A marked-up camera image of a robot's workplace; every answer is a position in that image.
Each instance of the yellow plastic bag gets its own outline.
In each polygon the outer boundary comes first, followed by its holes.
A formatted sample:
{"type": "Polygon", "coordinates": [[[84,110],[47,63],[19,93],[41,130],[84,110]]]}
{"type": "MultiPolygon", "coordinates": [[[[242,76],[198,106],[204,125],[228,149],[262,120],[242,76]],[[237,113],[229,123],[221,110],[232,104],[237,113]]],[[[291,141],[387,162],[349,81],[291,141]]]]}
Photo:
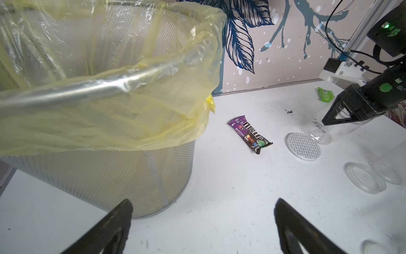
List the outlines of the yellow plastic bag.
{"type": "Polygon", "coordinates": [[[204,132],[219,83],[220,9],[0,3],[0,156],[153,150],[204,132]]]}

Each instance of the white table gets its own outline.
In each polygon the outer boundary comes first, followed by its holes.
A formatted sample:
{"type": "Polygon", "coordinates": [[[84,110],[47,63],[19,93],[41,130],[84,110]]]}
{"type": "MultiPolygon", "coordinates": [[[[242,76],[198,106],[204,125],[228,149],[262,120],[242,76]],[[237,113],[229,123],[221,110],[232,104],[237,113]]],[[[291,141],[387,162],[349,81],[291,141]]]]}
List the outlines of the white table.
{"type": "MultiPolygon", "coordinates": [[[[317,87],[342,91],[320,81],[216,97],[216,114],[196,141],[185,191],[162,213],[132,221],[124,253],[281,253],[273,215],[278,198],[349,254],[359,253],[365,239],[394,245],[406,240],[406,187],[387,184],[370,195],[343,170],[346,162],[368,164],[389,151],[406,139],[405,129],[378,117],[321,146],[314,162],[287,149],[286,135],[300,132],[303,117],[325,105],[317,87]],[[274,142],[260,155],[227,124],[240,115],[274,142]]],[[[0,197],[0,248],[8,254],[59,253],[105,214],[17,171],[0,197]]]]}

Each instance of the candy wrapper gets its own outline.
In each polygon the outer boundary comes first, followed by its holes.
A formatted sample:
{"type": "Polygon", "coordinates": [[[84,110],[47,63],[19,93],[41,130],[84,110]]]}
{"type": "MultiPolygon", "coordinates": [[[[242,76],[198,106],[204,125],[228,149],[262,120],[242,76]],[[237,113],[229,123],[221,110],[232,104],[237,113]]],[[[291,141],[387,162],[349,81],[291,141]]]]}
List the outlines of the candy wrapper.
{"type": "Polygon", "coordinates": [[[256,154],[261,152],[261,148],[273,144],[255,131],[245,119],[245,115],[234,118],[229,122],[229,125],[234,128],[234,130],[256,154]]]}

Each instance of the clear plastic bottle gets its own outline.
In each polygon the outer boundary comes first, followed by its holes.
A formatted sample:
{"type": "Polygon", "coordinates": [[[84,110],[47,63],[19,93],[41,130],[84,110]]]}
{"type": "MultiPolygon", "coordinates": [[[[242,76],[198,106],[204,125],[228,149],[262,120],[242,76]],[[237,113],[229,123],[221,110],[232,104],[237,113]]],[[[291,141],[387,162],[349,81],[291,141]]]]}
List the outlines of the clear plastic bottle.
{"type": "MultiPolygon", "coordinates": [[[[314,114],[303,126],[305,134],[313,138],[320,145],[328,145],[371,121],[371,119],[369,119],[362,122],[326,126],[322,123],[322,120],[333,105],[333,102],[334,100],[330,101],[320,111],[314,114]]],[[[350,115],[346,109],[342,107],[337,109],[337,119],[344,119],[348,117],[350,117],[350,115]]]]}

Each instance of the leaf illustration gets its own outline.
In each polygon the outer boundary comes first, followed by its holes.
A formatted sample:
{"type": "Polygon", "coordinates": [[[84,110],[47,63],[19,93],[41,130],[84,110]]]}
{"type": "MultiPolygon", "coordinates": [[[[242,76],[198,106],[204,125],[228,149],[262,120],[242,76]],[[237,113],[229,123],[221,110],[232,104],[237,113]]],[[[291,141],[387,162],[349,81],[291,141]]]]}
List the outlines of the leaf illustration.
{"type": "Polygon", "coordinates": [[[233,5],[251,28],[273,25],[268,0],[233,0],[233,5]]]}
{"type": "MultiPolygon", "coordinates": [[[[228,11],[229,11],[230,8],[227,6],[227,4],[226,4],[224,1],[222,1],[221,9],[222,9],[225,13],[228,13],[228,11]]],[[[226,28],[227,28],[227,24],[224,25],[223,31],[222,31],[223,48],[224,48],[224,46],[226,46],[226,31],[227,31],[226,28]]]]}
{"type": "Polygon", "coordinates": [[[226,22],[226,49],[236,66],[254,72],[254,45],[243,17],[230,8],[226,22]]]}

